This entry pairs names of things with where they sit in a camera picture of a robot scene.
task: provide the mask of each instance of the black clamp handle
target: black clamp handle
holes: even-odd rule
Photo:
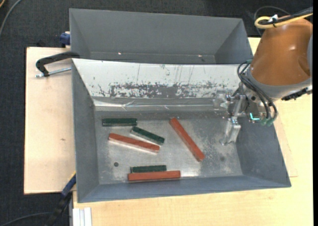
[[[35,66],[40,72],[43,73],[44,77],[48,77],[50,74],[48,70],[44,67],[45,65],[65,60],[68,58],[80,58],[80,55],[78,53],[68,51],[57,55],[41,58],[36,62]]]

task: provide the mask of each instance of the green light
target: green light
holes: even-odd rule
[[[252,113],[250,113],[249,116],[250,116],[251,120],[260,120],[259,118],[254,118]]]

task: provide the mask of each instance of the red wooden stick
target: red wooden stick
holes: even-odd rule
[[[166,180],[178,179],[181,177],[180,170],[156,171],[143,173],[128,174],[128,181],[150,181],[150,180]]]
[[[179,123],[179,121],[176,118],[172,118],[169,123],[173,127],[173,129],[177,132],[179,137],[183,140],[183,142],[187,145],[189,150],[192,152],[194,157],[198,161],[202,161],[205,158],[205,155],[202,153],[202,151],[198,148],[198,146],[194,143],[194,141],[191,139],[191,137],[187,134],[185,129],[182,127],[182,125]]]
[[[113,142],[118,142],[127,146],[136,147],[139,149],[144,149],[144,150],[155,152],[155,153],[158,153],[160,149],[160,147],[155,144],[132,139],[132,138],[115,134],[115,133],[110,133],[108,136],[108,139]]]

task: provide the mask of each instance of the wooden table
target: wooden table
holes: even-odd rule
[[[258,42],[250,38],[254,51]],[[34,77],[39,58],[65,50],[27,49],[25,194],[60,192],[75,170],[71,73]],[[312,96],[278,101],[276,106],[280,118],[275,128],[292,176],[291,188],[81,204],[75,191],[73,206],[91,207],[93,226],[312,225]]]

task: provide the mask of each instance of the black carpet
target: black carpet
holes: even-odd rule
[[[0,8],[0,24],[16,1],[8,0]],[[24,0],[19,4],[0,37],[0,225],[27,214],[53,211],[59,199],[58,194],[23,195],[24,48],[60,47],[60,34],[69,30],[69,8],[238,17],[249,36],[258,36],[253,15],[264,5],[293,13],[313,6],[313,0]],[[12,225],[40,226],[46,218]],[[67,225],[67,217],[57,225]]]

